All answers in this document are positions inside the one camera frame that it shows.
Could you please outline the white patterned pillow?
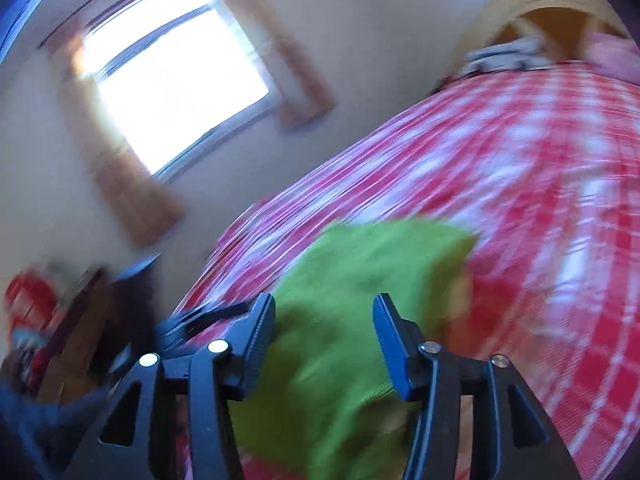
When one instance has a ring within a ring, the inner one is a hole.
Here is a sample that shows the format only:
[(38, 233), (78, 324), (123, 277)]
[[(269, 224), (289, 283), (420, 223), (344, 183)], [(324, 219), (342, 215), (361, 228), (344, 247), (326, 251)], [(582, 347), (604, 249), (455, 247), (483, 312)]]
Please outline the white patterned pillow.
[(544, 44), (536, 38), (518, 38), (469, 52), (459, 77), (504, 72), (505, 70), (548, 70), (554, 62), (544, 54)]

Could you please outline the cream wooden headboard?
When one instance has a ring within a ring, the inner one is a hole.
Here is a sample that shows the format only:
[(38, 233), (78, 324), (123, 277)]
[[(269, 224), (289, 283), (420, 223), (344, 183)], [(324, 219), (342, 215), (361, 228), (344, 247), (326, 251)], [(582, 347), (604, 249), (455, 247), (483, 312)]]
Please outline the cream wooden headboard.
[(552, 60), (582, 60), (595, 32), (631, 37), (606, 0), (490, 0), (460, 36), (450, 67), (460, 70), (469, 52), (521, 37), (540, 40)]

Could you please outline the orange patterned curtain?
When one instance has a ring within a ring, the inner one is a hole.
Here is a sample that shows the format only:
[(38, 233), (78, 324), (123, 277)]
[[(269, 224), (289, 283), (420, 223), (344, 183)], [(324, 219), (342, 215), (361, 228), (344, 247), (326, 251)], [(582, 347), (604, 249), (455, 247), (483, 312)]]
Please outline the orange patterned curtain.
[(334, 96), (303, 47), (266, 0), (224, 0), (279, 93), (282, 128), (307, 125), (334, 109)]

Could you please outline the red box on shelf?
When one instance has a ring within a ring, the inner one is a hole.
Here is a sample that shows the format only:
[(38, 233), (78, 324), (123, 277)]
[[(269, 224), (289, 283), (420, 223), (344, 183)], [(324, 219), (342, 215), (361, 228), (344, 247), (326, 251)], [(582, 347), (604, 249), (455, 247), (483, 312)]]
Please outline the red box on shelf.
[(35, 268), (21, 270), (9, 281), (3, 298), (11, 333), (19, 328), (54, 330), (61, 296), (42, 272)]

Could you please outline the left window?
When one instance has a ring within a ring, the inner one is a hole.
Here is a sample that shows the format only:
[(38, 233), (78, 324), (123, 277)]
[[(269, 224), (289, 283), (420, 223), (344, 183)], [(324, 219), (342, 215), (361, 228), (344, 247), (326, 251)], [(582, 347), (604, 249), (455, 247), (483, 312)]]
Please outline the left window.
[(170, 179), (279, 92), (224, 0), (89, 0), (43, 40), (87, 169)]

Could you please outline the green striped knit sweater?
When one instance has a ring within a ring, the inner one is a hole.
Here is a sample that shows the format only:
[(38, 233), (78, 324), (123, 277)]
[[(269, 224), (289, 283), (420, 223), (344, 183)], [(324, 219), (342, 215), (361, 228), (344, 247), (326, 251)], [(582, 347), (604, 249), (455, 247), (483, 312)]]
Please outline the green striped knit sweater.
[(240, 449), (306, 479), (393, 479), (410, 408), (372, 320), (379, 294), (437, 334), (468, 304), (473, 234), (425, 219), (334, 223), (280, 279), (258, 384), (230, 408)]

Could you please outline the pink floral pillow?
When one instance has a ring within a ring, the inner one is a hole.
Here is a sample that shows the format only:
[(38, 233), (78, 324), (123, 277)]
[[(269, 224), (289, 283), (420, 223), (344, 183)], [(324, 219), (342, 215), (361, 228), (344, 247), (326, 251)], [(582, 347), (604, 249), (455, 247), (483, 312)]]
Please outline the pink floral pillow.
[(600, 75), (640, 84), (640, 51), (633, 39), (590, 32), (584, 57)]

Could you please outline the red white plaid bedspread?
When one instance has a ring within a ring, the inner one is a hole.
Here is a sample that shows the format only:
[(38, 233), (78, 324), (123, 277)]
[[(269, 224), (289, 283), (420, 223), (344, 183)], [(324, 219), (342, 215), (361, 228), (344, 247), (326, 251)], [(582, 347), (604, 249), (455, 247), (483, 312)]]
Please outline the red white plaid bedspread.
[(454, 351), (510, 356), (605, 478), (639, 429), (638, 87), (579, 62), (454, 82), (250, 206), (180, 309), (268, 288), (332, 222), (414, 216), (478, 235)]

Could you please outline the brown wooden furniture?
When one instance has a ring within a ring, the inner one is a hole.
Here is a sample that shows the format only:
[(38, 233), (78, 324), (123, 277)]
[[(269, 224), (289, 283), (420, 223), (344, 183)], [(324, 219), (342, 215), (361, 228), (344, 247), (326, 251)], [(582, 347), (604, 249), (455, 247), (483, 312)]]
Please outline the brown wooden furniture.
[(39, 403), (67, 404), (99, 388), (126, 338), (107, 268), (88, 270), (62, 303), (42, 344), (20, 344), (1, 379)]

